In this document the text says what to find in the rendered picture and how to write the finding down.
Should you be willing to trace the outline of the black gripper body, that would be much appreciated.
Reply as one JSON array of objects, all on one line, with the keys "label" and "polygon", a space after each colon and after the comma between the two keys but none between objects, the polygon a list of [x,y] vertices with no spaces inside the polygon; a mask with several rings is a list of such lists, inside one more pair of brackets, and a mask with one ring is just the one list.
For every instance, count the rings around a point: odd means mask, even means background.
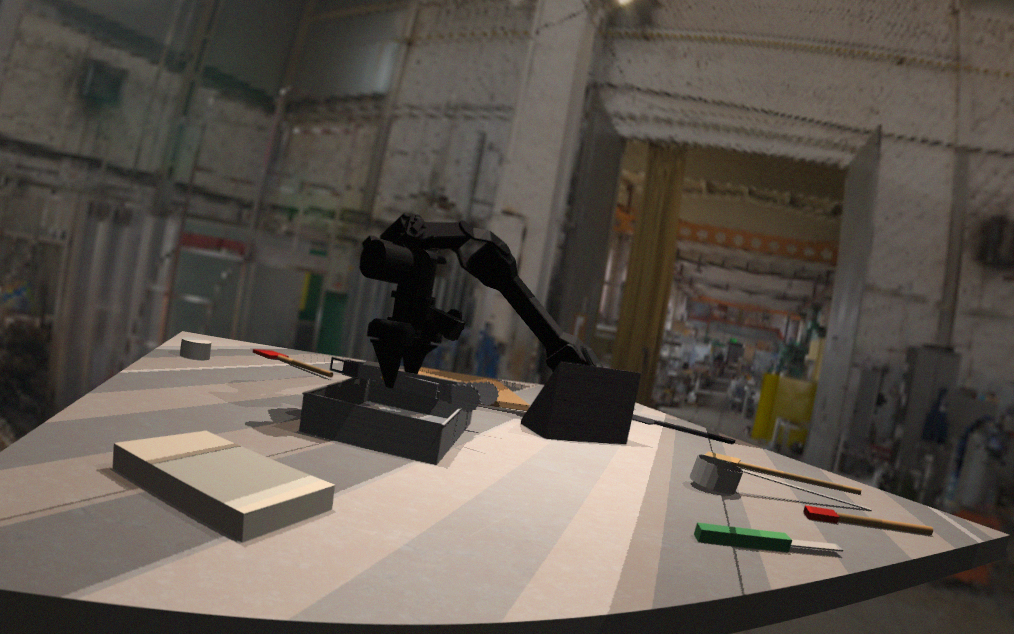
[{"label": "black gripper body", "polygon": [[433,290],[399,285],[392,290],[395,297],[393,315],[385,319],[375,318],[368,324],[367,337],[378,338],[379,341],[406,345],[406,343],[441,344],[442,335],[427,327],[426,331],[417,330],[418,318],[423,303],[431,299]]}]

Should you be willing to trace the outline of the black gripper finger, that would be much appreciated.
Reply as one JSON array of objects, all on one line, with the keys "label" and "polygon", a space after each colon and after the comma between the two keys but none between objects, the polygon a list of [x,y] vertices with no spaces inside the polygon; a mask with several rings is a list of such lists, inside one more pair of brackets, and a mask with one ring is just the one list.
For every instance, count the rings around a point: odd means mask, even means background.
[{"label": "black gripper finger", "polygon": [[418,374],[426,355],[436,349],[437,345],[415,342],[406,343],[406,345],[411,345],[413,347],[403,354],[405,372]]},{"label": "black gripper finger", "polygon": [[410,350],[411,345],[399,345],[371,339],[378,362],[381,368],[386,388],[393,388],[403,354]]}]

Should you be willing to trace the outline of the grey cylinder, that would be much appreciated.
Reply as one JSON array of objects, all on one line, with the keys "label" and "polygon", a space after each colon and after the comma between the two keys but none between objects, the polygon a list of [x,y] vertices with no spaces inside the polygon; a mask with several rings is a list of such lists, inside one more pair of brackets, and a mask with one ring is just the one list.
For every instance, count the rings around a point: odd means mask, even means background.
[{"label": "grey cylinder", "polygon": [[206,339],[182,337],[180,356],[192,360],[209,360],[211,344]]}]

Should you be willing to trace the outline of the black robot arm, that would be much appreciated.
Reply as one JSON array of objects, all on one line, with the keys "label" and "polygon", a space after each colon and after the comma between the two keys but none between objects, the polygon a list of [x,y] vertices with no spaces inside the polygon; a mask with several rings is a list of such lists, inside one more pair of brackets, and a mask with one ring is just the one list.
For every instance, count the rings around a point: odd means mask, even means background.
[{"label": "black robot arm", "polygon": [[[460,246],[469,239],[486,244],[467,259]],[[451,249],[460,266],[487,287],[501,292],[546,348],[546,363],[554,372],[560,362],[604,367],[592,349],[579,337],[564,332],[546,311],[517,273],[510,248],[491,231],[473,228],[468,222],[425,222],[421,215],[404,213],[380,236],[363,242],[360,271],[370,279],[425,289],[434,289],[437,264],[447,259],[440,249]],[[447,313],[434,307],[435,300],[423,303],[417,330],[427,327],[458,340],[465,321],[462,312]],[[422,328],[422,329],[420,329]]]}]

